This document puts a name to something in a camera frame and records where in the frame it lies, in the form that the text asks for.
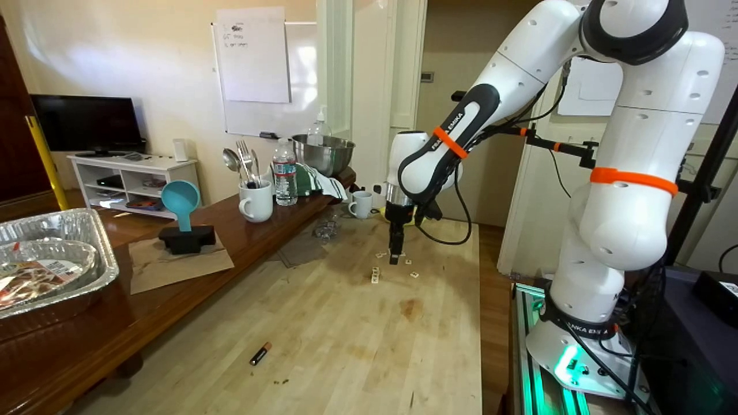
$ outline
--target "mug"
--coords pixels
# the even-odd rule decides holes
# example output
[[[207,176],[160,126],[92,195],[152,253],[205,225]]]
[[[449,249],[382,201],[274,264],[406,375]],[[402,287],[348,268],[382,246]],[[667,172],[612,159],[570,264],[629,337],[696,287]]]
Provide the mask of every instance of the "mug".
[[[268,221],[274,212],[272,186],[268,181],[243,185],[237,210],[252,224]]]
[[[372,191],[352,191],[348,195],[348,212],[355,219],[366,219],[372,215]]]

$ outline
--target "white robotic arm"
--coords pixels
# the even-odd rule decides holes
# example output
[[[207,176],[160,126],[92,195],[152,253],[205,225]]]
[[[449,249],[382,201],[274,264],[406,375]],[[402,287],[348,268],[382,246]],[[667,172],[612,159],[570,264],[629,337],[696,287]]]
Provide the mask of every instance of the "white robotic arm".
[[[507,34],[479,79],[430,139],[398,134],[393,143],[386,217],[389,261],[402,253],[402,225],[439,217],[436,194],[490,132],[514,124],[546,81],[571,56],[620,61],[623,88],[600,140],[590,185],[574,194],[559,271],[546,295],[546,319],[525,345],[563,385],[624,397],[624,340],[612,313],[624,270],[657,262],[667,249],[667,215],[679,163],[720,79],[720,40],[687,30],[682,0],[593,0],[578,10],[544,0]],[[578,363],[593,375],[563,373],[564,348],[589,340],[596,357]],[[601,353],[600,340],[620,350]]]

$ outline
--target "aluminum baking tray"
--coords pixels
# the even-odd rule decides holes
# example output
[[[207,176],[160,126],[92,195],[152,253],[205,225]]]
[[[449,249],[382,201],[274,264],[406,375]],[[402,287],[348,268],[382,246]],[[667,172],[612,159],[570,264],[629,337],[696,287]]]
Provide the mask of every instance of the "aluminum baking tray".
[[[91,207],[62,210],[62,212],[24,217],[16,221],[0,224],[0,245],[43,240],[43,237],[62,237],[62,240],[79,240],[79,242],[92,245],[95,246],[92,271],[85,271],[80,278],[77,278],[73,284],[59,291],[3,308],[0,320],[20,315],[28,310],[47,308],[51,305],[87,297],[101,291],[103,286],[108,286],[110,282],[116,282],[121,270],[110,249],[110,240],[95,210]]]

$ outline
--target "doorway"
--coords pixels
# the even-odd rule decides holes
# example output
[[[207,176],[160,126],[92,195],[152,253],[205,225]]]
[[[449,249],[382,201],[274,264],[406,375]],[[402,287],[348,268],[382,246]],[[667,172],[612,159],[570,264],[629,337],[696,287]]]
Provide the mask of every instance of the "doorway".
[[[39,153],[26,126],[33,113],[4,18],[0,16],[0,201],[51,188]]]
[[[433,132],[455,108],[455,89],[468,89],[507,33],[534,0],[430,0],[421,50],[417,126]],[[496,136],[463,161],[458,181],[471,219],[506,225],[524,140]],[[445,217],[463,219],[455,191],[439,194]]]

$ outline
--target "television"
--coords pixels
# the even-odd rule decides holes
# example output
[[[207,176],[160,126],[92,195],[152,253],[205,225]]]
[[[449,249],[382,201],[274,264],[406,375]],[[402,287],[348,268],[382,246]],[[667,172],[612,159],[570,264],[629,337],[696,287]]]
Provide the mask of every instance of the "television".
[[[129,96],[31,95],[48,149],[112,156],[145,153]]]

